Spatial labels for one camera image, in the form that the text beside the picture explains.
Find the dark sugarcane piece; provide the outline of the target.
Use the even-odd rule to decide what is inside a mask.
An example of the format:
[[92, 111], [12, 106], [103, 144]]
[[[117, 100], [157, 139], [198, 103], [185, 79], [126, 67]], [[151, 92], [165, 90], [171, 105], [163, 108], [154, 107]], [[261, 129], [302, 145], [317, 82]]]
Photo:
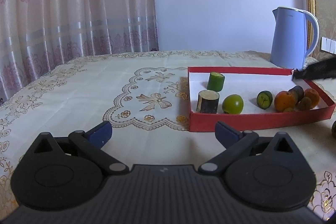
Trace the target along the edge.
[[301, 86], [298, 85], [289, 89], [288, 92], [295, 95], [295, 97], [297, 98], [297, 102], [301, 101], [304, 97], [304, 90]]
[[202, 90], [198, 93], [197, 112], [216, 114], [220, 95], [212, 90]]

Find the yellow-brown small fruit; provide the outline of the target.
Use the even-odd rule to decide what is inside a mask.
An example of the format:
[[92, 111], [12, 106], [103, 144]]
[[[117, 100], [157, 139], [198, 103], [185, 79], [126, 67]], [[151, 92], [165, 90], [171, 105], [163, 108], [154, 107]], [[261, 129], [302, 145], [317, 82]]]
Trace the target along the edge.
[[295, 109], [294, 108], [292, 108], [292, 107], [288, 107], [288, 108], [286, 108], [286, 109], [284, 109], [284, 113], [285, 112], [294, 112], [295, 111]]
[[312, 106], [312, 101], [309, 97], [303, 97], [302, 100], [297, 105], [299, 111], [310, 110]]

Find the large orange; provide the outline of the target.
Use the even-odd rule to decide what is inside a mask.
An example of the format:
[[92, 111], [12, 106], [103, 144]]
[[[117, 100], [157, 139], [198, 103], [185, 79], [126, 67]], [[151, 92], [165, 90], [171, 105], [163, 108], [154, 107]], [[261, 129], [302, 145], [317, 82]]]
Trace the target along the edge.
[[274, 107], [277, 112], [284, 112], [285, 109], [293, 109], [297, 104], [298, 96], [296, 92], [281, 91], [274, 99]]

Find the round green fruit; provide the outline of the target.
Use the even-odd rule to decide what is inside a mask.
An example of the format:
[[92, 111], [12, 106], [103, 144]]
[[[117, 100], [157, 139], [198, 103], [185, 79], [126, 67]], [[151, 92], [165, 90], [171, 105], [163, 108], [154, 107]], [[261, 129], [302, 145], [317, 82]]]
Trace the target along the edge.
[[238, 94], [231, 94], [227, 96], [222, 103], [222, 110], [224, 114], [240, 114], [244, 109], [244, 101]]
[[336, 121], [333, 123], [333, 125], [331, 127], [331, 134], [332, 134], [333, 138], [336, 138]]

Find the green cut cucumber piece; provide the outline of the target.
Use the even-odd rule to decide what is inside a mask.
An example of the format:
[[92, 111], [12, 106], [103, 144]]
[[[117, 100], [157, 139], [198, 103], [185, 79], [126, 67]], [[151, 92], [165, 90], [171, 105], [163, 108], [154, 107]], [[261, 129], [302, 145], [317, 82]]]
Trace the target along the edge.
[[220, 92], [223, 89], [225, 76], [218, 72], [211, 72], [207, 83], [207, 90]]
[[270, 91], [263, 90], [257, 95], [256, 102], [259, 108], [266, 110], [273, 102], [273, 95]]

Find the small orange mandarin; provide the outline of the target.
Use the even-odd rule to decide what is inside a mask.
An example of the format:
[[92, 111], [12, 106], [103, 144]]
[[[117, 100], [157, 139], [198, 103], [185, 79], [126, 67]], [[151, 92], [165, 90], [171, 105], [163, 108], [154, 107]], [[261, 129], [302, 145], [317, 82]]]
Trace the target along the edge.
[[311, 100], [311, 109], [315, 108], [320, 101], [320, 96], [318, 94], [318, 91], [315, 89], [309, 88], [304, 91], [304, 95]]

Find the light blue electric kettle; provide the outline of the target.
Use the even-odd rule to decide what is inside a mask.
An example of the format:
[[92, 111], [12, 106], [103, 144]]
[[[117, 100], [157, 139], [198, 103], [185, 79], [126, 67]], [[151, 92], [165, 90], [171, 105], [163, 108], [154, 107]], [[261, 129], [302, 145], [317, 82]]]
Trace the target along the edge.
[[270, 61], [287, 69], [302, 69], [319, 38], [318, 19], [311, 12], [290, 7], [273, 10], [276, 20]]

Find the red cardboard tray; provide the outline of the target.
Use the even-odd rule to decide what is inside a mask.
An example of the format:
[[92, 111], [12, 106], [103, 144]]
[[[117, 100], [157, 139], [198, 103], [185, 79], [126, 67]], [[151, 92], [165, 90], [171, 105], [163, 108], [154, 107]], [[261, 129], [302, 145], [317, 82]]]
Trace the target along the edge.
[[291, 69], [189, 67], [189, 130], [211, 132], [223, 121], [237, 130], [264, 130], [330, 119], [335, 102]]

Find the cream lace tablecloth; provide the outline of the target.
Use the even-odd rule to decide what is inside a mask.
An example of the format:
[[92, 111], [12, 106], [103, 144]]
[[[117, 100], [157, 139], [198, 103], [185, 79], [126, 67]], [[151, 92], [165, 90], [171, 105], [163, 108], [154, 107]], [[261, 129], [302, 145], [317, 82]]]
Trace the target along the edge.
[[[1, 106], [1, 223], [335, 223], [335, 112], [248, 130], [288, 133], [302, 153], [301, 173], [200, 173], [225, 148], [215, 130], [189, 130], [189, 67], [280, 68], [267, 54], [214, 51], [59, 65]], [[102, 122], [112, 137], [101, 150], [128, 173], [35, 172], [41, 132], [68, 136]]]

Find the patterned pink curtain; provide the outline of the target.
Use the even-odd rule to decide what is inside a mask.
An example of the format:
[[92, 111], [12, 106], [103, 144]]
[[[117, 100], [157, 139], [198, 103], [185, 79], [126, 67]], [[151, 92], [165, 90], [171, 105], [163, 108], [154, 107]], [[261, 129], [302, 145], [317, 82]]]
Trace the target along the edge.
[[1, 0], [1, 101], [76, 57], [158, 49], [154, 0]]

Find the white wall switch panel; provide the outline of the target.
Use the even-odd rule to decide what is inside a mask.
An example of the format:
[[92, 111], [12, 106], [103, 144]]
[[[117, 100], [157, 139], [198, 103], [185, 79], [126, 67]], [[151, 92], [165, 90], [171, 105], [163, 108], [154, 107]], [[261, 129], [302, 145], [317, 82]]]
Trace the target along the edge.
[[336, 41], [326, 38], [326, 37], [322, 37], [321, 38], [321, 50], [335, 55], [336, 54]]

